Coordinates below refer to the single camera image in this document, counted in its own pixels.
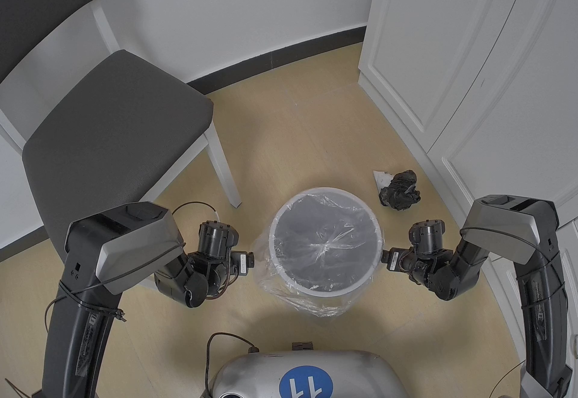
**chair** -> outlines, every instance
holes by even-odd
[[[72,13],[90,5],[110,51],[27,141],[0,112],[22,154],[40,217],[59,256],[71,221],[154,200],[204,148],[229,202],[241,198],[213,125],[213,103],[121,50],[98,0],[0,0],[0,82]]]

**floor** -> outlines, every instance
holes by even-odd
[[[189,200],[213,204],[221,221],[249,250],[278,208],[315,186],[348,190],[376,213],[386,247],[408,246],[416,221],[446,222],[446,247],[458,228],[406,146],[357,85],[361,45],[317,55],[233,84],[210,95],[214,122],[242,205],[231,207],[205,153],[158,199],[168,208]],[[379,203],[372,170],[411,168],[422,200],[403,212]],[[202,206],[176,220],[196,250],[198,225],[212,219]],[[0,377],[27,392],[40,388],[46,334],[42,315],[54,297],[62,264],[47,241],[0,263]],[[260,292],[241,278],[220,300],[186,309],[145,287],[123,295],[128,322],[115,322],[99,380],[101,398],[190,398],[203,389],[205,344],[211,333],[230,331],[261,351],[313,341],[317,349],[363,349],[386,358],[413,398],[487,398],[517,362],[506,323],[482,276],[477,286],[443,302],[407,277],[380,271],[363,298],[344,315],[311,319]],[[213,342],[212,373],[246,352],[230,338]],[[510,374],[495,391],[518,396]],[[2,382],[0,396],[12,391]]]

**blue sticker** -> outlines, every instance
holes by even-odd
[[[281,398],[331,398],[333,381],[314,365],[300,365],[286,373],[279,383]]]

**crumpled black plastic bag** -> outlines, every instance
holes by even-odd
[[[415,190],[417,176],[414,170],[397,173],[389,186],[379,192],[379,201],[383,206],[394,210],[407,210],[421,200],[420,192]]]

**gray cushioned seat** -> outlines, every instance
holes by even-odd
[[[213,103],[121,50],[40,124],[23,162],[58,254],[71,221],[138,201],[211,124]]]

